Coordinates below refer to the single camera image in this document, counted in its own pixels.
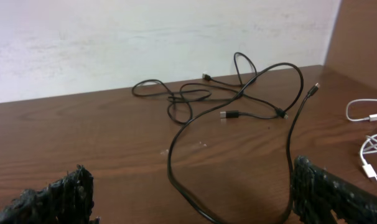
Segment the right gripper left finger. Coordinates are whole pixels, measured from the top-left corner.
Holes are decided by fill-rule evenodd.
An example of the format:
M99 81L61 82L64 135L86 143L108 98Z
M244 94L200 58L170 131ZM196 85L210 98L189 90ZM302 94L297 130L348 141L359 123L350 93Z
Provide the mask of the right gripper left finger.
M83 165L42 190L25 189L0 211L0 224L99 224L91 219L94 183Z

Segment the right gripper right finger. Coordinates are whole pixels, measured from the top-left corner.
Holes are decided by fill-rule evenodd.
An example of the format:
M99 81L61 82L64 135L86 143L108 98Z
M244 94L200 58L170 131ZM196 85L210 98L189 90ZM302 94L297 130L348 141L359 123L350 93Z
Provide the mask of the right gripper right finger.
M293 212L303 223L377 223L377 196L321 169L308 158L294 160Z

